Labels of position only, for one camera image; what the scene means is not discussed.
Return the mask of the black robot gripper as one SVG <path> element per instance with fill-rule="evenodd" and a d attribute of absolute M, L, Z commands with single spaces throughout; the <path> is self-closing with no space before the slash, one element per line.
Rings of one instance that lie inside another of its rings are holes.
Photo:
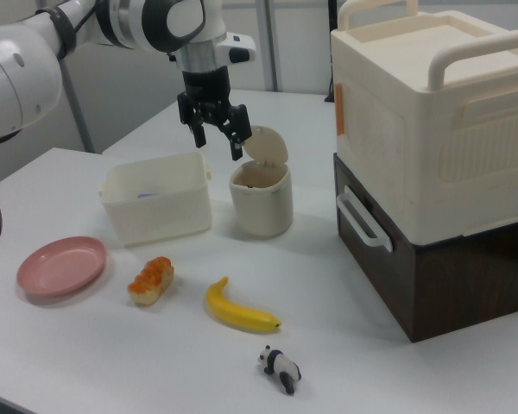
<path fill-rule="evenodd" d="M 193 134 L 195 146 L 206 144 L 199 111 L 217 116 L 217 128 L 229 141 L 231 158 L 243 157 L 242 146 L 250 137 L 250 119 L 244 104 L 231 105 L 229 71 L 226 66 L 209 72 L 183 72 L 185 91 L 178 95 L 180 122 Z"/>

